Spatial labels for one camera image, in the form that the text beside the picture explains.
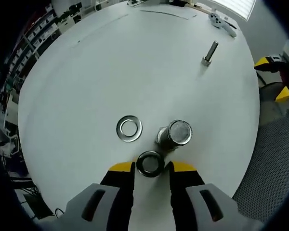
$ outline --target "white round table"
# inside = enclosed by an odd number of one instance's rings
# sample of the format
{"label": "white round table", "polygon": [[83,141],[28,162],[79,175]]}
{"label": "white round table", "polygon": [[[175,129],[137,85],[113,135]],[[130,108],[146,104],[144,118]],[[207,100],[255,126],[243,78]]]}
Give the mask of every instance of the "white round table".
{"label": "white round table", "polygon": [[[19,134],[52,211],[65,210],[112,165],[151,150],[158,129],[176,119],[191,125],[193,137],[169,158],[234,195],[256,141],[258,81],[242,32],[232,38],[196,14],[187,20],[116,4],[77,23],[34,65],[20,92]],[[214,40],[219,46],[204,67]],[[127,115],[143,124],[130,143],[116,134]],[[157,229],[175,229],[169,179],[136,172],[130,230]]]}

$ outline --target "window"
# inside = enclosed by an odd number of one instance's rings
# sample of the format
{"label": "window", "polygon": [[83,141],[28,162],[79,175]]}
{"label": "window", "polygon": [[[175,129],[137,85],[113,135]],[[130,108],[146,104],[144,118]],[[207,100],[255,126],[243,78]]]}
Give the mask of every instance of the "window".
{"label": "window", "polygon": [[210,0],[221,6],[224,6],[234,13],[238,14],[246,21],[254,8],[256,0]]}

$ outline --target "metal washer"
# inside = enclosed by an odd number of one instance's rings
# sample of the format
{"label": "metal washer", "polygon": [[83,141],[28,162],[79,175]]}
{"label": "metal washer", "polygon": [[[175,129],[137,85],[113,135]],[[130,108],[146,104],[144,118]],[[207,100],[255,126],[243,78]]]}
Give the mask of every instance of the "metal washer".
{"label": "metal washer", "polygon": [[[135,134],[133,134],[132,136],[127,136],[123,133],[122,127],[124,123],[126,123],[127,121],[133,122],[137,127]],[[119,122],[117,123],[117,135],[124,142],[133,142],[137,140],[140,137],[142,131],[143,131],[143,125],[141,121],[133,115],[125,116],[122,119],[120,119]]]}

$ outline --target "metal rod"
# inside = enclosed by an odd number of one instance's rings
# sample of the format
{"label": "metal rod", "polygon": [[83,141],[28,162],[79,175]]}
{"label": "metal rod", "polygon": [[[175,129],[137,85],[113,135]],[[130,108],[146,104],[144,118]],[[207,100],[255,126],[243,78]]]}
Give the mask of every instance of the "metal rod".
{"label": "metal rod", "polygon": [[209,50],[209,52],[208,52],[208,54],[207,54],[207,56],[205,57],[206,61],[210,61],[210,59],[212,58],[217,46],[218,46],[218,42],[214,41],[212,46],[211,46],[211,48],[210,48],[210,50]]}

